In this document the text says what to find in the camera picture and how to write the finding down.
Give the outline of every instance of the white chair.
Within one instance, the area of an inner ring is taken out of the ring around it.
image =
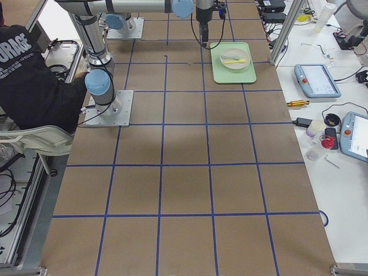
[[[23,154],[26,149],[37,152],[48,175],[54,177],[56,170],[50,170],[46,156],[62,156],[70,153],[73,136],[58,126],[46,125],[24,131],[0,131],[0,143],[11,144]]]

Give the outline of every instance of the green tray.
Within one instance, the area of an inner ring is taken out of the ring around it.
[[[211,43],[211,47],[216,46],[217,43]],[[257,80],[255,75],[253,60],[244,69],[232,70],[226,68],[220,61],[221,53],[230,48],[238,48],[247,52],[250,57],[248,43],[245,42],[221,42],[216,48],[211,50],[213,79],[217,83],[252,83]]]

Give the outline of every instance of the white bottle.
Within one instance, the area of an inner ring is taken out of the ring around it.
[[[317,23],[315,25],[315,27],[313,28],[313,30],[317,33],[321,32],[322,28],[324,27],[324,25],[326,25],[327,21],[329,20],[329,18],[333,15],[333,13],[336,11],[337,6],[333,3],[327,3],[324,7],[323,10],[317,20]]]

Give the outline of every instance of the electronic device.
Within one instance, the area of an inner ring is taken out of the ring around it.
[[[264,13],[282,13],[286,7],[283,0],[259,0],[258,2]]]
[[[308,128],[312,120],[298,117],[296,120],[292,121],[292,123],[297,127]]]
[[[334,138],[335,140],[333,141],[333,146],[331,148],[331,150],[337,150],[339,148],[339,142],[338,142],[338,137],[336,135],[336,129],[335,128],[325,128],[324,130],[324,134],[326,136],[329,136],[329,137],[332,137]]]
[[[309,98],[338,98],[341,92],[324,64],[296,64],[295,76]]]
[[[347,37],[347,35],[340,31],[333,33],[336,42],[338,43],[341,50],[353,50],[354,47],[357,47],[368,35],[368,20],[363,20],[363,28],[361,33],[358,36]]]
[[[285,13],[262,13],[264,23],[284,23],[286,19]]]
[[[368,117],[348,112],[340,134],[341,152],[368,162]]]

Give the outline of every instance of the white cup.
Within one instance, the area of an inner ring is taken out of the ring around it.
[[[306,129],[306,134],[309,137],[313,137],[314,135],[324,131],[324,129],[326,128],[325,123],[321,120],[313,120],[309,127]]]
[[[321,12],[320,17],[317,20],[317,23],[313,30],[317,33],[321,32],[324,25],[326,25],[329,18],[333,15],[333,13],[336,11],[337,7],[333,3],[327,3]]]

